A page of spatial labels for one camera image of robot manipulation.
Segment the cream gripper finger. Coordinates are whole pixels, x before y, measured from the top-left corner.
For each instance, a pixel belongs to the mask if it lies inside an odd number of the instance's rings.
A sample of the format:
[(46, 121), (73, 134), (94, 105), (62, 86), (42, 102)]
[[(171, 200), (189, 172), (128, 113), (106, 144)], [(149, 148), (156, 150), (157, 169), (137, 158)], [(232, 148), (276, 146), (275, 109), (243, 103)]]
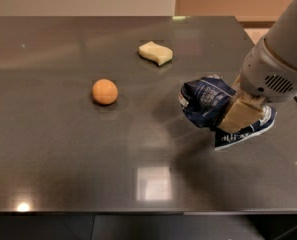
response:
[(232, 85), (236, 91), (224, 111), (218, 128), (228, 132), (236, 133), (251, 125), (263, 116), (263, 106), (266, 98), (255, 96), (241, 88), (241, 77), (238, 76)]

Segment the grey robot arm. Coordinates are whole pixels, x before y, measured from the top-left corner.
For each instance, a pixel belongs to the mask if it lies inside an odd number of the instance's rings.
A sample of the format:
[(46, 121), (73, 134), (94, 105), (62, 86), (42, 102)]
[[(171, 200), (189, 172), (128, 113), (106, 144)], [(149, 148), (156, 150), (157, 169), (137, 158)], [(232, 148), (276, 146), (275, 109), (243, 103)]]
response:
[(232, 88), (236, 90), (219, 128), (235, 133), (257, 121), (268, 102), (297, 94), (297, 0), (245, 57)]

